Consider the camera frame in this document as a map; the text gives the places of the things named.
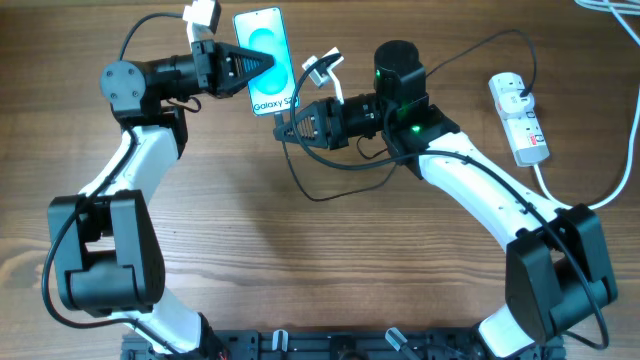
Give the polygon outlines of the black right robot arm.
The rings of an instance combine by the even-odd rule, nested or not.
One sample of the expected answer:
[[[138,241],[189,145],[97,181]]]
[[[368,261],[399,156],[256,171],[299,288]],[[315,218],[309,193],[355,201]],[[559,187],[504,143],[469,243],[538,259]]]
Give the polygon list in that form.
[[[588,206],[559,206],[485,157],[429,100],[417,47],[392,40],[374,54],[374,90],[332,96],[303,110],[285,106],[274,136],[310,156],[353,137],[381,135],[394,165],[440,188],[498,241],[506,256],[505,302],[473,330],[467,355],[512,359],[538,350],[618,296],[599,217]]]

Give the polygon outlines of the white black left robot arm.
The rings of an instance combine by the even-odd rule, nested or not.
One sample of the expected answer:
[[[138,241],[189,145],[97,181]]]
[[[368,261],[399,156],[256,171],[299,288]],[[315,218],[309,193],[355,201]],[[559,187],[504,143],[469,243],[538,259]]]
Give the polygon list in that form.
[[[186,116],[199,110],[199,96],[229,98],[274,63],[263,52],[201,40],[187,55],[104,68],[100,87],[122,141],[92,182],[49,205],[41,290],[55,320],[83,311],[93,328],[124,324],[159,358],[230,357],[206,318],[166,287],[148,205],[183,154]]]

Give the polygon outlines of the blue screen smartphone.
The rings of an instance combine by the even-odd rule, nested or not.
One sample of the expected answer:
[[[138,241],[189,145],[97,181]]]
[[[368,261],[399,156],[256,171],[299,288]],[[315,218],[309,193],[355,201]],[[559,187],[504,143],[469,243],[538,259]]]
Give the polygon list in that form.
[[[261,58],[245,58],[250,69],[260,66],[263,72],[248,83],[252,112],[256,116],[288,111],[296,88],[293,61],[284,17],[279,7],[238,13],[233,17],[238,45]]]

